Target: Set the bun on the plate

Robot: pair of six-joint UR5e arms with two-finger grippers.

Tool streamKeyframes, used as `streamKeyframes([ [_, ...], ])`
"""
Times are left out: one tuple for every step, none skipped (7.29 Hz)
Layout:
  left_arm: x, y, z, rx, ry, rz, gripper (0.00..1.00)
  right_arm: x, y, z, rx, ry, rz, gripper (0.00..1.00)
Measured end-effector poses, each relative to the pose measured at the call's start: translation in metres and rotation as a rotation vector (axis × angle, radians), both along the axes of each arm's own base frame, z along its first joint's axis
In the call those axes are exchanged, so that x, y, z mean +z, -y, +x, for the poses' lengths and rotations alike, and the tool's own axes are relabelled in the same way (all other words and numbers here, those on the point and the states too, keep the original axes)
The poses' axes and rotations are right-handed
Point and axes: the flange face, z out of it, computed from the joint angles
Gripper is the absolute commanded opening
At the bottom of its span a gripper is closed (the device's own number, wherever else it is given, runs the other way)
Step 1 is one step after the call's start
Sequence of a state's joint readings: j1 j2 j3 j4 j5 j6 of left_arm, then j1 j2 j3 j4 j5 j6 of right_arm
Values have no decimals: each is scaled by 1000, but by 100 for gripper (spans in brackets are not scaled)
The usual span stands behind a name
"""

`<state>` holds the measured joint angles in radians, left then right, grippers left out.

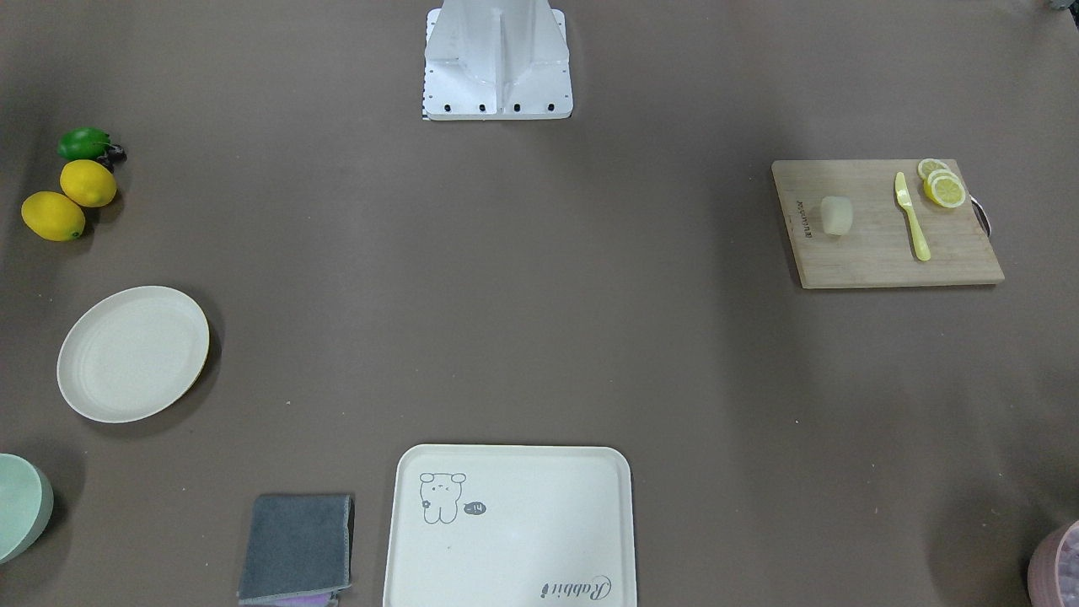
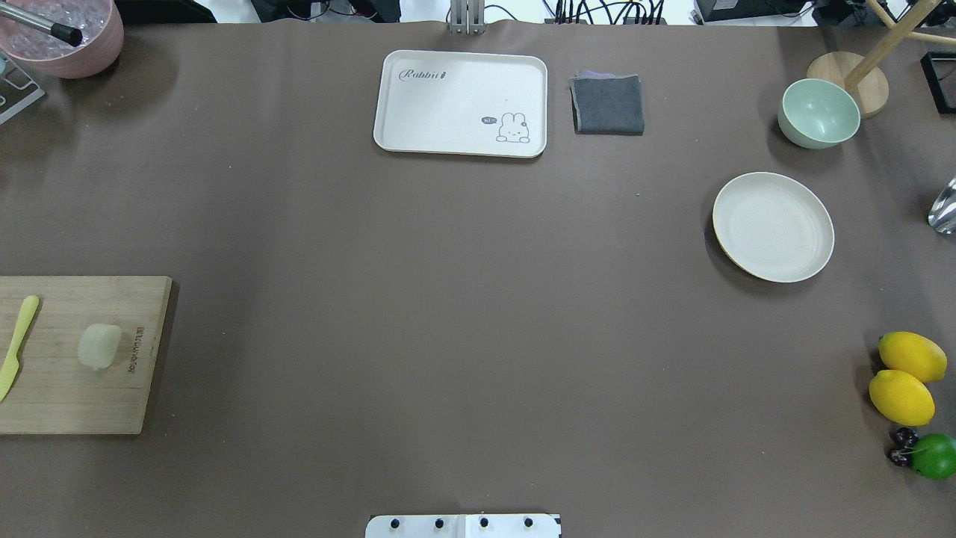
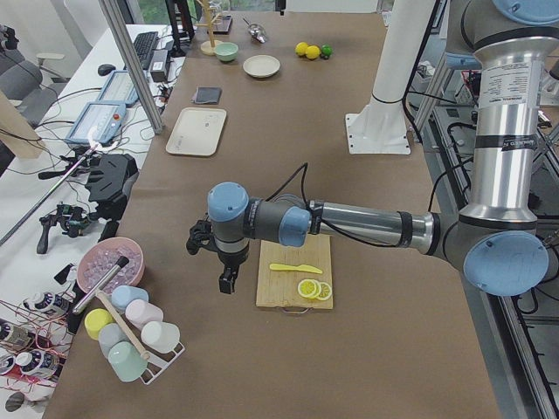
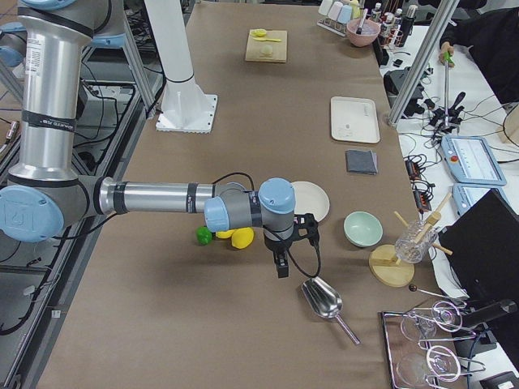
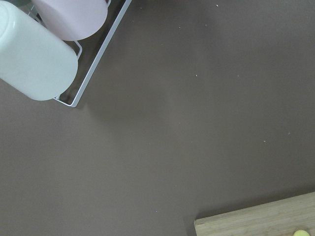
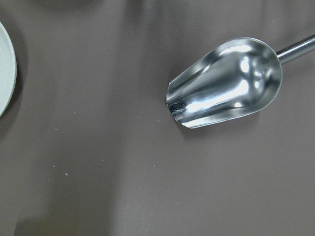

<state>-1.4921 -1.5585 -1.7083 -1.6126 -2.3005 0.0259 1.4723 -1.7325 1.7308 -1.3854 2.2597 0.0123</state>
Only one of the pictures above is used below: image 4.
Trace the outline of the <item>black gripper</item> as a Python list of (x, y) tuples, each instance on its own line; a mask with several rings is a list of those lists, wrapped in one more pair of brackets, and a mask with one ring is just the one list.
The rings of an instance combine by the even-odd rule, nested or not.
[(294, 242), (307, 239), (310, 245), (319, 251), (319, 223), (311, 213), (295, 214), (293, 224), (285, 231), (275, 231), (264, 226), (264, 243), (272, 252), (278, 278), (289, 276), (287, 255)]

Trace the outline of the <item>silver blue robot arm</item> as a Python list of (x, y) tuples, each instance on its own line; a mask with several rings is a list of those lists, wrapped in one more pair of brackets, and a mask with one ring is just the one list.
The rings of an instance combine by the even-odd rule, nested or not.
[(319, 244), (310, 213), (295, 213), (292, 184), (271, 178), (258, 190), (235, 184), (118, 182), (79, 175), (71, 167), (82, 52), (98, 41), (124, 41), (120, 1), (21, 1), (27, 31), (19, 160), (1, 191), (1, 230), (41, 242), (95, 215), (201, 213), (211, 232), (260, 227), (279, 277), (289, 274), (291, 245)]

